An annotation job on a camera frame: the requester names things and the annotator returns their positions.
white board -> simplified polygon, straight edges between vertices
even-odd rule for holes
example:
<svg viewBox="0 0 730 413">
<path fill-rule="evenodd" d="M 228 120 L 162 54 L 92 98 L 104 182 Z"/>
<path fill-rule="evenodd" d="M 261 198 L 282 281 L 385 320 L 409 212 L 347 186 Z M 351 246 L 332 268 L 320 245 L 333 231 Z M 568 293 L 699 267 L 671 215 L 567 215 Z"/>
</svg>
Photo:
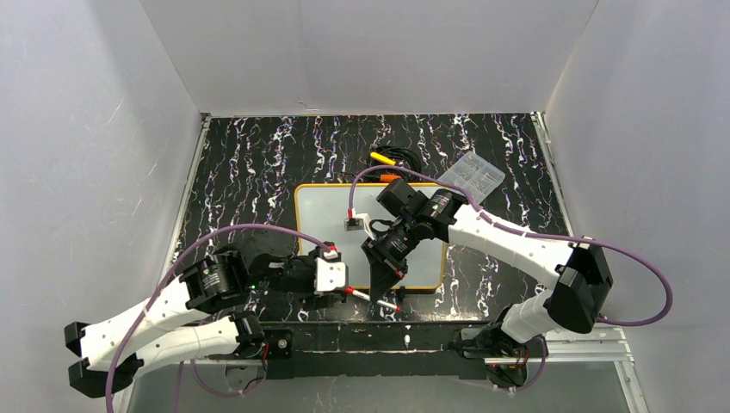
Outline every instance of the white board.
<svg viewBox="0 0 730 413">
<path fill-rule="evenodd" d="M 390 219 L 394 217 L 383 208 L 375 198 L 386 184 L 366 183 L 357 185 L 355 209 L 357 213 L 368 213 L 371 219 Z M 412 186 L 431 197 L 437 185 L 412 184 Z M 350 285 L 355 288 L 369 288 L 370 265 L 360 246 L 367 239 L 365 231 L 345 231 L 347 218 L 347 199 L 349 184 L 304 184 L 294 192 L 297 227 L 299 231 L 322 241 L 332 241 L 342 252 L 343 261 L 348 266 Z M 300 253 L 312 250 L 314 245 L 300 240 Z M 409 289 L 435 289 L 442 281 L 446 244 L 437 239 L 427 239 L 406 258 L 408 274 L 396 284 Z"/>
</svg>

clear plastic box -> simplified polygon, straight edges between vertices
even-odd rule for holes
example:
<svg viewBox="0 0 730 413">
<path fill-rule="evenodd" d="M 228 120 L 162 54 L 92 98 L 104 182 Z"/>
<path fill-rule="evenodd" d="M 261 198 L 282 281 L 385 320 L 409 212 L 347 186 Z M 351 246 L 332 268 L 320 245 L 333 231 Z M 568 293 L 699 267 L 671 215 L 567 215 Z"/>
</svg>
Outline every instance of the clear plastic box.
<svg viewBox="0 0 730 413">
<path fill-rule="evenodd" d="M 481 203 L 502 184 L 504 172 L 473 151 L 465 153 L 438 178 L 439 181 L 462 187 Z"/>
</svg>

orange object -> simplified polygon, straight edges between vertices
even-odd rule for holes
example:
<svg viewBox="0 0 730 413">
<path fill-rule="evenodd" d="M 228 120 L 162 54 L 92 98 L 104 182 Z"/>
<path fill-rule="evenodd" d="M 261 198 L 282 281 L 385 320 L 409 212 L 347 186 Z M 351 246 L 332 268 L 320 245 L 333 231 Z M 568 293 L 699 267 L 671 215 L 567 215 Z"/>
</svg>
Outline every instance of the orange object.
<svg viewBox="0 0 730 413">
<path fill-rule="evenodd" d="M 385 183 L 390 183 L 395 181 L 396 179 L 400 179 L 400 176 L 398 175 L 390 175 L 390 174 L 383 174 L 380 176 L 380 181 Z"/>
</svg>

black cable bundle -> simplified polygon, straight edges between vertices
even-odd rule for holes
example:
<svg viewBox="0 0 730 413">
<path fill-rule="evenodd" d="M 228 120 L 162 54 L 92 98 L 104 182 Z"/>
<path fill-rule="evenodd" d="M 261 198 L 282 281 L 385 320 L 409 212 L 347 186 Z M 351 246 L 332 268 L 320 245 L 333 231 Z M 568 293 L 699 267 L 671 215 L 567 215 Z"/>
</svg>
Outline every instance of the black cable bundle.
<svg viewBox="0 0 730 413">
<path fill-rule="evenodd" d="M 399 148 L 397 146 L 390 146 L 390 145 L 383 145 L 383 146 L 371 146 L 370 147 L 371 152 L 377 152 L 380 153 L 384 157 L 391 158 L 393 161 L 396 162 L 398 166 L 403 166 L 408 168 L 409 170 L 416 171 L 417 173 L 422 173 L 424 166 L 421 164 L 421 158 L 418 156 L 418 154 L 414 151 L 411 151 L 410 149 L 406 148 Z M 375 166 L 375 165 L 381 165 L 382 163 L 379 163 L 375 161 L 374 159 L 370 159 L 370 164 L 368 166 Z M 389 174 L 389 175 L 398 175 L 401 178 L 405 179 L 407 182 L 421 182 L 420 178 L 416 178 L 411 175 L 403 176 L 400 172 L 397 170 L 381 170 L 378 171 L 381 174 Z M 364 176 L 362 178 L 365 182 L 379 182 L 380 181 L 380 175 L 378 176 Z"/>
</svg>

white vein pattern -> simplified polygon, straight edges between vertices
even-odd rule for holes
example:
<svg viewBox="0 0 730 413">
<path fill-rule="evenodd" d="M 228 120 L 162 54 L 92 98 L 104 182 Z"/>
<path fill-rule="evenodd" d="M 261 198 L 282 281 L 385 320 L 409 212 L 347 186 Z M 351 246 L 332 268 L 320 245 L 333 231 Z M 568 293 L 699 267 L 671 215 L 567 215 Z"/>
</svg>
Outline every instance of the white vein pattern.
<svg viewBox="0 0 730 413">
<path fill-rule="evenodd" d="M 505 172 L 502 188 L 485 207 L 535 231 L 565 232 L 545 159 L 528 114 L 262 117 L 216 119 L 204 143 L 176 251 L 225 225 L 244 222 L 296 227 L 294 190 L 301 183 L 349 182 L 365 167 L 371 145 L 408 147 L 423 160 L 424 173 L 439 176 L 467 151 L 476 151 Z M 256 234 L 256 244 L 262 244 Z M 211 241 L 196 258 L 226 242 L 253 234 L 233 233 Z M 296 247 L 288 237 L 268 235 L 275 253 Z M 266 321 L 446 321 L 496 317 L 506 305 L 541 291 L 514 268 L 449 245 L 443 283 L 431 293 L 410 294 L 393 313 L 360 300 L 304 311 L 289 293 L 251 294 L 246 308 Z M 384 297 L 397 301 L 396 292 Z"/>
</svg>

